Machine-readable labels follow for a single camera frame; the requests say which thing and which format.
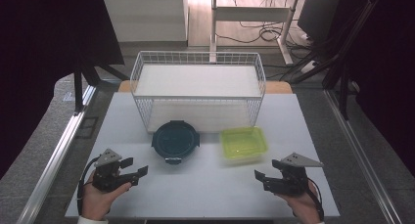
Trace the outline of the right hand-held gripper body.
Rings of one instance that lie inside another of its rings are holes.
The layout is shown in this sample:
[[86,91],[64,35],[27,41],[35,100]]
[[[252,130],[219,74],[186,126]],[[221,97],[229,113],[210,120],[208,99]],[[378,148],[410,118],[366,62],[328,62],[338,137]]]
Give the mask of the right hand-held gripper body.
[[290,155],[280,160],[282,167],[280,172],[283,178],[291,182],[298,187],[296,193],[292,192],[293,196],[299,196],[305,192],[308,187],[308,176],[306,169],[308,167],[323,167],[324,163],[314,160],[309,157],[302,156],[297,153],[291,153]]

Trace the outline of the white cabinet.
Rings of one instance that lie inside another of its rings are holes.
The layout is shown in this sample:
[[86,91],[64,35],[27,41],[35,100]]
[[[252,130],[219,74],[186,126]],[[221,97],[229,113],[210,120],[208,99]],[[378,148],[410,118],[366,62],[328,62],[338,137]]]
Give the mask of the white cabinet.
[[188,40],[188,0],[104,0],[119,42]]

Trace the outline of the dark curtain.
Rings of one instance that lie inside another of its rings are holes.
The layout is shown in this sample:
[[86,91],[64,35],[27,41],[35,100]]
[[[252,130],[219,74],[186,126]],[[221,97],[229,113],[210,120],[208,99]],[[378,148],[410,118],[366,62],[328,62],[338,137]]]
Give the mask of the dark curtain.
[[104,0],[0,0],[0,179],[78,68],[121,65]]
[[379,0],[347,66],[357,103],[415,176],[415,0]]

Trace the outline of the dark monitor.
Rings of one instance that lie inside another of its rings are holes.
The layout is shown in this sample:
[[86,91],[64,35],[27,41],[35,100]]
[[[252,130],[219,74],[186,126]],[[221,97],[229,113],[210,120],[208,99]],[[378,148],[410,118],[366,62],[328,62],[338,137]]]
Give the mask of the dark monitor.
[[339,0],[304,0],[298,26],[315,43],[327,40]]

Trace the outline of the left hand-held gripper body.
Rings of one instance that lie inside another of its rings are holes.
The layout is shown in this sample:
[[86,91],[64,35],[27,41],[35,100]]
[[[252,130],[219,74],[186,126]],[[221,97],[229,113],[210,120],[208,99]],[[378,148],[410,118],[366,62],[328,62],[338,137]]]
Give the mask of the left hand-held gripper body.
[[121,185],[122,178],[125,175],[119,175],[122,156],[111,149],[106,149],[98,158],[94,166],[96,167],[93,175],[92,185],[101,192],[112,192]]

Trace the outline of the person's left hand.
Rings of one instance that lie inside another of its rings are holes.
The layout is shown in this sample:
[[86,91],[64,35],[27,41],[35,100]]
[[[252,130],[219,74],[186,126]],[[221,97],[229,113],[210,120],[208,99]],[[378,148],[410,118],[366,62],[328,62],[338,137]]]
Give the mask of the person's left hand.
[[90,174],[83,185],[82,209],[80,216],[91,221],[104,221],[113,202],[126,193],[132,185],[127,182],[112,192],[104,193],[92,185],[93,174]]

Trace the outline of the white desk frame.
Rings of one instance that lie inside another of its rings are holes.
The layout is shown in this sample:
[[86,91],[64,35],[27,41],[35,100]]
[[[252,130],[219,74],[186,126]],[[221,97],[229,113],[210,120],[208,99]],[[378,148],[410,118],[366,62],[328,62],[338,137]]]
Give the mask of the white desk frame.
[[287,37],[296,12],[299,0],[294,0],[289,7],[223,7],[217,5],[217,0],[211,2],[211,31],[209,50],[216,51],[216,24],[218,22],[276,22],[282,23],[282,31],[277,36],[277,43],[284,62],[287,66],[294,64],[287,47]]

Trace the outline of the aluminium rail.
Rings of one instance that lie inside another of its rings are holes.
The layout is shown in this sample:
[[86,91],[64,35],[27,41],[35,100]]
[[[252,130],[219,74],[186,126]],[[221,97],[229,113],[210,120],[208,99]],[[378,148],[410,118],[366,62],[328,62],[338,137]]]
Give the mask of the aluminium rail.
[[63,164],[66,154],[69,151],[74,135],[85,116],[85,112],[96,92],[96,88],[88,85],[81,97],[81,107],[67,124],[54,152],[46,164],[36,186],[34,187],[25,207],[17,220],[16,224],[33,224],[43,203],[53,185],[53,182]]
[[350,146],[350,149],[352,150],[355,159],[362,171],[362,174],[365,177],[367,184],[386,221],[388,224],[402,224],[401,218],[396,211],[396,208],[387,189],[381,182],[378,174],[369,161],[368,156],[365,154],[360,141],[355,135],[355,132],[352,129],[349,121],[345,119],[339,110],[340,104],[335,94],[329,90],[324,90],[323,93],[330,105],[332,112],[335,115],[338,124],[346,136],[346,140]]

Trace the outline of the white power strip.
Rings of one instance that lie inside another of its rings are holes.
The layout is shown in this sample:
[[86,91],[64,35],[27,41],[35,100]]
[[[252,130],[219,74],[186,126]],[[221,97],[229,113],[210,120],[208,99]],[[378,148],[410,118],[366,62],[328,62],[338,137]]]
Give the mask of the white power strip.
[[310,61],[308,64],[306,64],[301,70],[301,73],[307,73],[318,66],[318,63],[316,61]]

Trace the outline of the black stand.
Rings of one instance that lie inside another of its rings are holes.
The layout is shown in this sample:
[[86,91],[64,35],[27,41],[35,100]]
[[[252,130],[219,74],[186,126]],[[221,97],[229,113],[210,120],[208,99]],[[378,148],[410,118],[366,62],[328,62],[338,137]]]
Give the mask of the black stand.
[[79,115],[84,109],[82,79],[85,79],[86,82],[93,87],[96,87],[101,81],[96,67],[103,69],[104,71],[108,72],[109,74],[113,75],[114,77],[120,80],[128,79],[127,75],[123,74],[114,67],[111,67],[109,64],[105,64],[102,62],[94,64],[92,61],[83,58],[77,60],[73,68],[75,115]]
[[342,42],[338,52],[332,58],[290,81],[291,84],[298,84],[327,69],[328,72],[321,82],[322,87],[324,90],[329,90],[333,89],[337,83],[340,83],[338,110],[345,120],[348,120],[347,96],[349,81],[349,68],[346,64],[346,58],[360,30],[366,24],[366,21],[376,7],[377,2],[378,0],[364,0],[364,3],[357,9],[356,15],[352,17],[351,22],[347,25],[346,38]]

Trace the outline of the green rectangular plastic container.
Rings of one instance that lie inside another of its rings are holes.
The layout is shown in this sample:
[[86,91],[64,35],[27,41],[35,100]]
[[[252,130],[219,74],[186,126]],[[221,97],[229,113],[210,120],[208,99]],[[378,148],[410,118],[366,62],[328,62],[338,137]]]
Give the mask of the green rectangular plastic container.
[[239,127],[223,130],[219,134],[222,161],[226,164],[253,163],[262,159],[268,144],[259,127]]

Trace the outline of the round dark blue lidded container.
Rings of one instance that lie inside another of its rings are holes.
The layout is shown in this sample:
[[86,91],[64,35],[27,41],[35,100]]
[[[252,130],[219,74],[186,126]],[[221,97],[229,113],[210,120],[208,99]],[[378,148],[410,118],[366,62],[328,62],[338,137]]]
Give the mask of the round dark blue lidded container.
[[200,146],[200,134],[184,120],[172,120],[154,134],[152,147],[168,164],[179,164]]

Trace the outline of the white wire basket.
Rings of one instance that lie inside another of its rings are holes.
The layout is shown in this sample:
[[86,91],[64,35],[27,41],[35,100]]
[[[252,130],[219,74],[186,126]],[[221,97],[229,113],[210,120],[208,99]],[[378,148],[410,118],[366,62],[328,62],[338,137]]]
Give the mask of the white wire basket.
[[149,132],[172,120],[206,133],[254,126],[265,90],[258,53],[142,51],[130,75]]

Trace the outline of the person's right hand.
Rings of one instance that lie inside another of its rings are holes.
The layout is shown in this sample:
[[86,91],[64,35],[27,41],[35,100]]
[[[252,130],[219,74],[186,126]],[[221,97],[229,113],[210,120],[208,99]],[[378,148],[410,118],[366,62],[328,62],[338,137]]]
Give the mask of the person's right hand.
[[317,211],[314,200],[308,194],[303,194],[299,197],[289,197],[280,195],[287,205],[292,209],[294,215],[300,222],[320,222],[320,217]]

